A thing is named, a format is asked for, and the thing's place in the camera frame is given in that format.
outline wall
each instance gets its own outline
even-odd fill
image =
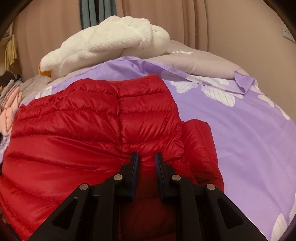
[[[40,60],[81,30],[80,0],[34,0],[15,19],[13,31],[23,80],[38,74]]]
[[[5,55],[5,47],[0,45],[0,76],[5,73],[4,55]]]
[[[296,44],[263,0],[205,0],[208,51],[258,80],[260,89],[296,122]]]

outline puffer jacket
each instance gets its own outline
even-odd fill
[[[195,184],[223,190],[207,123],[182,122],[161,78],[83,79],[22,105],[0,176],[0,205],[23,240],[81,183],[96,185],[141,157],[136,197],[120,208],[124,241],[175,240],[175,211],[158,197],[155,153]]]

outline white flower pattern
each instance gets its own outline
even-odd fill
[[[202,92],[213,100],[218,100],[226,106],[233,107],[235,104],[235,97],[242,99],[241,94],[234,94],[231,92],[222,91],[212,86],[203,85]]]
[[[254,86],[252,85],[251,88],[250,88],[250,90],[252,90],[252,91],[260,94],[260,95],[258,95],[258,98],[261,99],[261,100],[266,101],[271,107],[277,106],[279,108],[279,110],[281,111],[281,113],[283,114],[283,116],[285,117],[286,120],[290,120],[291,119],[284,112],[284,110],[281,107],[279,107],[277,104],[274,104],[274,102],[269,97],[267,97],[265,94],[262,93],[262,91],[259,89],[257,80],[255,80]]]
[[[292,222],[292,219],[294,218],[295,214],[296,214],[296,193],[295,193],[294,205],[293,205],[290,215],[289,215],[289,223],[287,223],[284,215],[281,213],[278,216],[278,218],[276,219],[276,222],[275,222],[274,227],[272,229],[270,241],[278,241],[280,239],[280,237],[284,234],[284,232],[288,228],[288,225]]]
[[[202,76],[190,75],[187,77],[190,81],[170,81],[172,86],[176,87],[177,93],[185,93],[192,88],[198,88],[199,84],[202,84],[202,92],[209,98],[217,100],[222,104],[233,107],[235,104],[235,97],[242,99],[243,95],[234,94],[232,92],[225,91],[223,85],[229,85],[229,81],[219,78],[208,78]]]

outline metal pin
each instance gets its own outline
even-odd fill
[[[214,190],[215,188],[216,188],[215,185],[212,184],[212,183],[209,183],[209,184],[207,185],[207,189],[209,189],[209,190]]]
[[[84,184],[81,184],[79,188],[80,188],[80,190],[84,191],[84,190],[88,189],[88,187],[89,186],[86,183],[84,183]]]
[[[116,174],[113,178],[114,178],[114,180],[119,181],[123,178],[123,176],[120,174]]]
[[[181,180],[181,177],[179,175],[172,175],[172,179],[174,181],[180,181]]]

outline white plush toy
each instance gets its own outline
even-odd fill
[[[169,40],[167,31],[147,19],[111,16],[79,31],[45,55],[38,71],[54,80],[120,56],[152,58],[165,54]]]

